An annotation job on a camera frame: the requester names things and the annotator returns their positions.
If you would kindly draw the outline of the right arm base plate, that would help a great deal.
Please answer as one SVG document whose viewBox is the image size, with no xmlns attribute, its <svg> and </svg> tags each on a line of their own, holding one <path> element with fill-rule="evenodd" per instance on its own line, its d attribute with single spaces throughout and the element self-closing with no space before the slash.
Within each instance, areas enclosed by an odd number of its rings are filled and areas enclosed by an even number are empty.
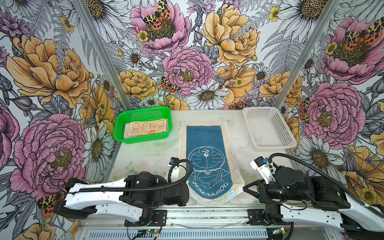
<svg viewBox="0 0 384 240">
<path fill-rule="evenodd" d="M 286 225 L 280 210 L 248 209 L 247 214 L 251 226 Z"/>
</svg>

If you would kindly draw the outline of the white plastic basket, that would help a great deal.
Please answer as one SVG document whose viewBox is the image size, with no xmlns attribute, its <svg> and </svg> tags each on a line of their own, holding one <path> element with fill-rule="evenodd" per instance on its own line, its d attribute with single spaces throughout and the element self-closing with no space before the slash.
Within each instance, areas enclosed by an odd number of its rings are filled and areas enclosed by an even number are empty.
<svg viewBox="0 0 384 240">
<path fill-rule="evenodd" d="M 280 111 L 275 107 L 250 107 L 242 110 L 254 150 L 291 149 L 297 141 Z"/>
</svg>

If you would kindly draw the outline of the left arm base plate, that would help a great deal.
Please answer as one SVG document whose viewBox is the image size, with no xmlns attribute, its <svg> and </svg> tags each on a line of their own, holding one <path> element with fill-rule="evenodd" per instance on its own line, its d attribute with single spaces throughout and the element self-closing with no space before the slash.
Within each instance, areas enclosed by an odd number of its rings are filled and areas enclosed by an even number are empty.
<svg viewBox="0 0 384 240">
<path fill-rule="evenodd" d="M 125 220 L 125 227 L 165 227 L 167 223 L 167 210 L 144 209 L 143 215 L 136 223 Z"/>
</svg>

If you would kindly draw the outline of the orange patterned towel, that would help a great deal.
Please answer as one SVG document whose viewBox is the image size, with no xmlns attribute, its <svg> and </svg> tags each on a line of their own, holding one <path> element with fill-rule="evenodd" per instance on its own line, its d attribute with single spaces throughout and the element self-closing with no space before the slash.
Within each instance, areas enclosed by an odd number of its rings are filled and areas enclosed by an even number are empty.
<svg viewBox="0 0 384 240">
<path fill-rule="evenodd" d="M 161 134 L 168 131 L 168 120 L 131 122 L 125 125 L 124 139 Z"/>
</svg>

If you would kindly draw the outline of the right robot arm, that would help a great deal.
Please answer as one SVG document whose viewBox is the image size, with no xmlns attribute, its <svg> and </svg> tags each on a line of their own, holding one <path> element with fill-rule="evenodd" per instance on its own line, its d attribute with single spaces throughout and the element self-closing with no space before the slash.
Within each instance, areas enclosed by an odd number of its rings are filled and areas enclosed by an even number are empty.
<svg viewBox="0 0 384 240">
<path fill-rule="evenodd" d="M 373 206 L 361 204 L 332 181 L 268 164 L 254 166 L 262 175 L 243 187 L 259 200 L 262 210 L 249 210 L 250 225 L 303 223 L 332 228 L 353 240 L 382 240 L 384 218 Z"/>
</svg>

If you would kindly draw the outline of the blue white patterned towel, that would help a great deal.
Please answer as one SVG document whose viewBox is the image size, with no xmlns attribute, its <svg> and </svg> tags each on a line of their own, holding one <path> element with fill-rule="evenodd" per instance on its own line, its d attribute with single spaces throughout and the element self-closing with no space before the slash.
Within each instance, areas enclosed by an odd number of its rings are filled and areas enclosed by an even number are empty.
<svg viewBox="0 0 384 240">
<path fill-rule="evenodd" d="M 226 122 L 181 122 L 179 158 L 193 164 L 187 185 L 201 205 L 217 207 L 242 193 L 245 182 Z"/>
</svg>

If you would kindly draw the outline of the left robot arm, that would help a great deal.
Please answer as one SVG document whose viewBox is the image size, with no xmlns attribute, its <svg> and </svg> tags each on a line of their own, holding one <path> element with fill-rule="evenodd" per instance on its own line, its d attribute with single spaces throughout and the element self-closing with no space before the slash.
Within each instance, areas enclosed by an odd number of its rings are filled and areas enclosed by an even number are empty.
<svg viewBox="0 0 384 240">
<path fill-rule="evenodd" d="M 93 185 L 72 178 L 65 190 L 66 196 L 55 203 L 55 214 L 82 220 L 90 215 L 121 218 L 125 226 L 145 226 L 154 218 L 154 209 L 163 205 L 184 207 L 190 197 L 185 182 L 169 184 L 148 172 Z"/>
</svg>

